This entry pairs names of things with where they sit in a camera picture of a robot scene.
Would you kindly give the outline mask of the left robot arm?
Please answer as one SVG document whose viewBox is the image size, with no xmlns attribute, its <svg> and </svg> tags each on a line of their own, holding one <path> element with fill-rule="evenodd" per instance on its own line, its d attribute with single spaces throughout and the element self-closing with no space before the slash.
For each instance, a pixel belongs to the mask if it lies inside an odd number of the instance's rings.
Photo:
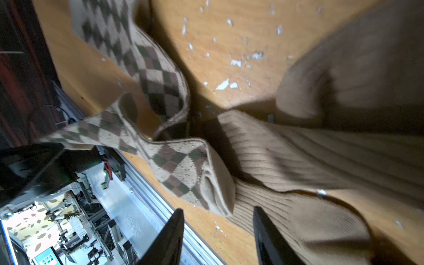
<svg viewBox="0 0 424 265">
<path fill-rule="evenodd" d="M 77 180 L 77 173 L 102 162 L 91 150 L 67 150 L 62 144 L 35 144 L 1 150 L 1 208 L 51 195 Z"/>
</svg>

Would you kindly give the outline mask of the tan ribbed sock front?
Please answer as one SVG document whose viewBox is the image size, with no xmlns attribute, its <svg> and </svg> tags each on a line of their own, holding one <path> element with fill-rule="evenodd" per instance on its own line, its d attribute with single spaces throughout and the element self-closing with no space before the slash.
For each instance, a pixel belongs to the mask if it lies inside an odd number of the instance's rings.
<svg viewBox="0 0 424 265">
<path fill-rule="evenodd" d="M 372 234 L 351 206 L 319 190 L 360 191 L 424 205 L 424 140 L 290 127 L 231 110 L 202 126 L 235 181 L 229 220 L 253 233 L 261 207 L 308 265 L 368 265 Z"/>
</svg>

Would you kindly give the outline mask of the argyle sock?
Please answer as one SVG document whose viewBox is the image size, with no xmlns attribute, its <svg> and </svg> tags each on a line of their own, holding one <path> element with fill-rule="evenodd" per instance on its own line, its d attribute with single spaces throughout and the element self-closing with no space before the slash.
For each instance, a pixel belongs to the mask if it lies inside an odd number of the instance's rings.
<svg viewBox="0 0 424 265">
<path fill-rule="evenodd" d="M 140 26 L 144 1 L 70 1 L 72 28 L 85 43 L 138 82 L 162 121 L 155 140 L 188 136 L 191 95 L 186 78 L 162 47 Z"/>
<path fill-rule="evenodd" d="M 175 196 L 216 215 L 232 216 L 233 178 L 222 159 L 198 138 L 150 141 L 136 125 L 138 110 L 123 94 L 103 112 L 68 125 L 37 140 L 59 143 L 69 150 L 104 146 L 144 159 L 157 180 Z"/>
</svg>

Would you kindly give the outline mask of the tan ribbed sock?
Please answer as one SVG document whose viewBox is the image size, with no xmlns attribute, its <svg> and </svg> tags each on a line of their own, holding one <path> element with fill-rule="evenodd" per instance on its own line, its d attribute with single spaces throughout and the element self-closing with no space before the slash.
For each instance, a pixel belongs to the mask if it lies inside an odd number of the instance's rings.
<svg viewBox="0 0 424 265">
<path fill-rule="evenodd" d="M 279 85 L 276 122 L 422 135 L 423 1 L 382 1 L 299 58 Z"/>
<path fill-rule="evenodd" d="M 372 234 L 351 206 L 319 190 L 360 191 L 424 205 L 424 140 L 290 127 L 231 110 L 202 126 L 235 181 L 229 220 L 253 233 L 261 207 L 308 265 L 368 265 Z"/>
</svg>

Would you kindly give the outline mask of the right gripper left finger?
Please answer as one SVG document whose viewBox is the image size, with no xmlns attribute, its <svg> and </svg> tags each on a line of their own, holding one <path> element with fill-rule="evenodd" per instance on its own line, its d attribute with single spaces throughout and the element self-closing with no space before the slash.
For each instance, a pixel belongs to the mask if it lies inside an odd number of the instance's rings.
<svg viewBox="0 0 424 265">
<path fill-rule="evenodd" d="M 137 265 L 178 265 L 184 235 L 184 213 L 178 208 L 164 225 Z"/>
</svg>

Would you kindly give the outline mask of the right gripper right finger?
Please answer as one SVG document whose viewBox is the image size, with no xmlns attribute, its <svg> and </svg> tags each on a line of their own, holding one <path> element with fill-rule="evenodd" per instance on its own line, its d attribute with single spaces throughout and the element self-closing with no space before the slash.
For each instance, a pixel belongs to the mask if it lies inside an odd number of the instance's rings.
<svg viewBox="0 0 424 265">
<path fill-rule="evenodd" d="M 260 206 L 254 207 L 253 227 L 260 265 L 304 265 Z"/>
</svg>

